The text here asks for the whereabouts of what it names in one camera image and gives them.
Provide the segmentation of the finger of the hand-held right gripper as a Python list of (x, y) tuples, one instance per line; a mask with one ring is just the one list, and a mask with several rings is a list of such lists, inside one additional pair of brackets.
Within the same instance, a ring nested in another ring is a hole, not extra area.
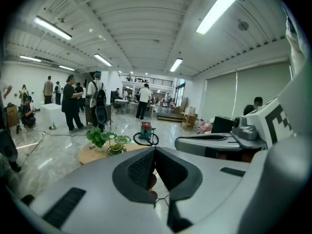
[(175, 140), (178, 151), (204, 157), (218, 157), (242, 151), (232, 136), (182, 136)]

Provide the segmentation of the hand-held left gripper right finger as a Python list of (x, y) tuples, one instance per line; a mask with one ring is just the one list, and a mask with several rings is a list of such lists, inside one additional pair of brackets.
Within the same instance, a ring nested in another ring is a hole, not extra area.
[(240, 183), (250, 164), (155, 149), (155, 168), (169, 192), (167, 220), (155, 233), (173, 234), (194, 227), (215, 210)]

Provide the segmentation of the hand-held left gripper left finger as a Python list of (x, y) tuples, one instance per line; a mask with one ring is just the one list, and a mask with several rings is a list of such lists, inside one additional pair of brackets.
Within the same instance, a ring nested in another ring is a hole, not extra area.
[(150, 148), (82, 165), (39, 195), (30, 205), (15, 205), (30, 233), (169, 234), (147, 188), (128, 177), (128, 162)]

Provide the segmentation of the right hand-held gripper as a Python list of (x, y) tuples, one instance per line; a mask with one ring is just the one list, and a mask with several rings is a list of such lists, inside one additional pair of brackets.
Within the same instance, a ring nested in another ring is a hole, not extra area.
[[(277, 97), (250, 113), (235, 118), (235, 139), (245, 149), (268, 150), (277, 142), (293, 135), (292, 127)], [(231, 134), (197, 134), (181, 138), (227, 140)]]

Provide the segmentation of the person's left hand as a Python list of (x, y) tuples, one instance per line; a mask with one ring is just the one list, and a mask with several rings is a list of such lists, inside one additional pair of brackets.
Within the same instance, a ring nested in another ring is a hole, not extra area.
[(158, 198), (157, 192), (153, 190), (153, 187), (156, 185), (156, 183), (157, 183), (157, 177), (156, 175), (152, 174), (151, 179), (150, 179), (150, 184), (149, 184), (149, 194), (152, 196), (154, 201), (156, 201)]

